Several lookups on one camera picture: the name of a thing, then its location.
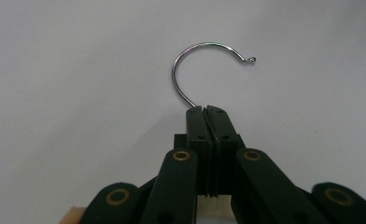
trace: metal hook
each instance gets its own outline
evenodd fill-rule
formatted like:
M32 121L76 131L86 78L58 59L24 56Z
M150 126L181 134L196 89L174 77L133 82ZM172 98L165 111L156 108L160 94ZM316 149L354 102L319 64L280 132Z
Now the metal hook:
M214 46L214 47L219 47L222 49L226 49L229 52L231 52L233 55L235 55L239 60L241 60L244 63L254 63L256 61L255 57L251 57L251 58L244 58L241 54L238 53L238 51L236 51L235 49L227 46L227 45L223 45L220 43L216 43L216 42L204 42L204 43L199 43L196 45L193 45L191 47L188 47L187 49L183 50L183 52L181 52L177 58L175 59L174 65L172 66L172 81L174 82L174 86L175 89L177 91L177 93L179 93L179 95L183 98L183 100L185 100L189 105L191 105L192 107L195 107L196 104L189 99L189 97L187 97L183 91L179 88L179 86L177 85L177 81L176 81L176 70L177 67L180 65L181 61L183 60L183 58L185 58L190 51L192 51L193 49L198 49L200 47L208 47L208 46Z

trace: silver hook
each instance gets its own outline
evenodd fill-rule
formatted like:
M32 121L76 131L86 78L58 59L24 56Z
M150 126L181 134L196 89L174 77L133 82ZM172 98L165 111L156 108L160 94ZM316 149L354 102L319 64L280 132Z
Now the silver hook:
M181 52L179 54L179 56L177 56L177 58L175 59L174 65L172 66L172 81L174 82L174 86L175 86L175 89L176 89L177 93L179 93L179 95L183 98L183 100L185 100L192 107L195 107L196 104L191 99L189 99L189 97L187 97L183 93L183 91L179 88L179 86L177 85L176 70L177 70L177 67L180 65L181 61L183 60L183 58L185 58L189 54L190 51L192 51L193 49L198 49L200 47L208 47L208 46L214 46L214 47L219 47L219 48L222 48L222 49L226 49L244 63L254 63L256 61L255 57L244 58L235 49L233 49L233 48L231 48L227 45L223 45L223 44L216 43L216 42L199 43L199 44L193 45L193 46L188 47L187 49L183 50L183 52Z

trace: white background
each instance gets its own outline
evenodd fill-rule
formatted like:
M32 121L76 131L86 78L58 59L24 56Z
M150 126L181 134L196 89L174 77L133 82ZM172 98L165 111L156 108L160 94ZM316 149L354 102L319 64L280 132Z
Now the white background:
M366 1L0 0L0 223L57 223L155 176L189 108L225 109L299 187L366 199Z

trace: brass rivet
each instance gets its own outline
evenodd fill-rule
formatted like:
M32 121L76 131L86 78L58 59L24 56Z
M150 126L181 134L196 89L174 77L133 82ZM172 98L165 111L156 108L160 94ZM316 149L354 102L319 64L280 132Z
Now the brass rivet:
M250 161L259 161L261 159L261 155L255 151L247 151L244 153L244 157Z
M190 153L187 151L177 151L174 153L174 159L177 161L186 161L190 157Z
M116 196L117 194L121 194L121 197L116 200L113 198L113 196ZM115 189L107 194L106 203L108 205L118 206L127 202L129 198L130 191L128 191L127 189Z
M329 188L325 190L325 194L330 201L342 206L350 206L354 204L352 197L340 189Z

